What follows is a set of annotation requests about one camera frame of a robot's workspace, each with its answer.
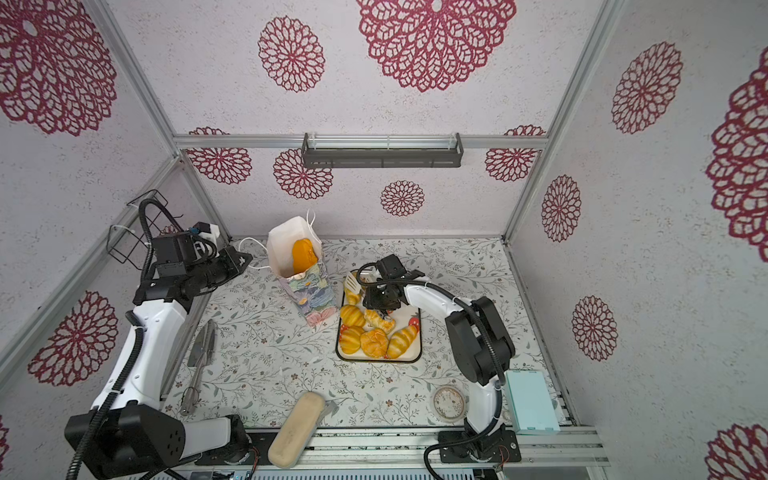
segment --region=black cable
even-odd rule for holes
[[[147,256],[144,258],[144,265],[141,267],[141,279],[146,280],[149,274],[149,267],[152,264],[152,257],[154,256],[154,247],[152,246],[152,232],[147,224],[147,205],[154,205],[159,208],[163,215],[170,221],[170,224],[174,226],[177,232],[182,232],[184,229],[176,221],[173,215],[170,214],[168,209],[154,198],[145,198],[139,204],[139,223],[141,224],[141,230],[144,232],[144,236],[147,238]]]
[[[466,439],[462,440],[454,440],[452,442],[443,442],[443,443],[435,443],[434,445],[430,445],[427,447],[427,449],[424,451],[424,466],[429,471],[429,474],[435,479],[435,480],[443,480],[440,475],[435,472],[435,469],[432,468],[432,465],[429,464],[429,454],[431,452],[434,452],[435,450],[439,449],[450,449],[452,447],[459,447],[461,445],[466,445],[468,443],[475,442],[482,437],[485,437],[487,435],[490,435],[493,431],[494,427],[496,427],[496,424],[498,423],[499,418],[502,416],[502,387],[501,385],[496,385],[494,387],[496,389],[496,409],[493,413],[493,420],[491,420],[491,423],[488,424],[487,427],[485,427],[485,430],[478,433],[477,435],[468,437]]]
[[[378,286],[378,285],[419,285],[419,286],[426,286],[427,288],[431,288],[433,290],[436,290],[437,292],[442,293],[443,295],[447,296],[453,303],[460,306],[462,310],[464,310],[467,315],[469,315],[469,319],[474,323],[478,330],[480,331],[480,337],[483,339],[483,343],[485,344],[485,347],[488,349],[488,354],[491,357],[491,361],[493,362],[494,369],[496,370],[496,376],[498,377],[498,382],[501,385],[504,385],[506,383],[506,378],[504,377],[504,368],[502,367],[502,363],[498,360],[498,357],[496,356],[496,351],[493,350],[493,345],[491,344],[491,336],[488,334],[488,329],[485,328],[485,324],[480,320],[480,317],[475,312],[475,309],[472,308],[472,306],[468,305],[461,299],[459,299],[457,296],[455,296],[453,293],[450,293],[448,290],[442,288],[441,286],[435,285],[432,282],[427,282],[424,280],[406,280],[406,279],[389,279],[389,280],[378,280],[376,282],[363,282],[360,279],[360,273],[363,270],[369,269],[372,266],[376,266],[376,262],[366,263],[365,265],[361,266],[357,273],[355,274],[355,279],[357,280],[357,283],[359,283],[362,286]]]
[[[198,242],[204,243],[210,247],[210,253],[208,253],[208,249],[203,248],[203,255],[200,256],[197,260],[190,263],[190,266],[197,265],[199,263],[202,263],[210,258],[213,258],[218,253],[218,249],[216,248],[216,244],[206,238],[201,237],[200,235],[192,235],[192,239],[196,240]]]
[[[176,472],[176,470],[173,470],[173,469],[171,469],[171,468],[167,469],[167,470],[165,471],[165,473],[167,473],[169,477],[173,477],[173,478],[175,478],[176,480],[187,480],[186,478],[184,478],[184,477],[182,477],[181,475],[179,475],[179,473],[178,473],[178,472]]]
[[[154,477],[158,473],[165,470],[165,467],[156,468],[155,470],[150,470],[149,472],[143,474],[139,480],[149,480],[150,478]]]
[[[94,415],[91,419],[91,422],[88,423],[88,429],[86,429],[85,434],[83,434],[83,438],[80,439],[78,447],[74,451],[72,461],[69,464],[69,469],[67,470],[67,480],[77,479],[78,473],[80,472],[80,467],[83,463],[83,456],[88,450],[88,447],[91,446],[91,442],[93,442],[96,432],[99,430],[99,428],[101,428],[101,424],[104,423],[104,419],[107,417],[107,414],[112,407],[112,403],[114,403],[114,400],[118,397],[118,392],[122,390],[125,380],[127,380],[128,376],[131,374],[131,370],[134,368],[134,364],[136,363],[136,360],[139,357],[139,353],[141,352],[141,346],[144,344],[144,326],[141,325],[139,319],[130,310],[125,313],[125,316],[128,318],[128,321],[131,322],[131,325],[134,326],[134,331],[136,334],[134,347],[131,350],[131,354],[129,355],[128,360],[125,362],[123,369],[120,371],[120,375],[114,381],[112,392],[109,392],[107,398],[104,399],[104,403],[102,403],[99,407],[99,410],[96,411],[96,415]]]

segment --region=light blue box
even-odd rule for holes
[[[543,372],[506,372],[507,400],[512,428],[518,435],[554,435],[560,432],[558,417]]]

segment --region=floral paper bag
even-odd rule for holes
[[[303,238],[310,239],[318,260],[306,272],[293,275],[293,244]],[[266,254],[272,272],[308,324],[318,325],[338,313],[336,294],[323,263],[323,245],[311,223],[294,217],[273,228],[266,241]]]

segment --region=light fixture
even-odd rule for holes
[[[307,168],[455,168],[462,166],[463,155],[459,134],[429,138],[338,136],[324,137],[322,142],[304,134],[301,146]]]

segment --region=white tray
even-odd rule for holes
[[[342,296],[342,305],[344,304],[345,299],[346,295]],[[342,352],[339,348],[339,335],[341,334],[342,325],[341,317],[339,317],[339,326],[336,328],[336,355],[338,355],[340,359],[349,360],[350,362],[414,363],[416,360],[420,359],[422,356],[422,328],[424,328],[424,325],[422,324],[422,311],[414,306],[405,305],[404,303],[400,303],[400,306],[401,308],[397,309],[395,312],[393,312],[393,315],[390,316],[390,318],[395,320],[395,328],[392,329],[392,332],[389,332],[389,335],[387,335],[388,338],[391,339],[395,332],[406,328],[412,317],[415,316],[419,319],[419,333],[416,334],[416,338],[413,339],[411,346],[408,347],[408,349],[403,352],[401,356],[394,360],[372,359],[363,353],[362,349],[358,349],[352,355],[347,355],[346,353]],[[357,307],[360,309],[360,311],[365,312],[365,308],[362,306],[362,301],[361,304]],[[365,325],[362,329],[366,332],[369,332],[370,330],[373,330],[373,327]]]

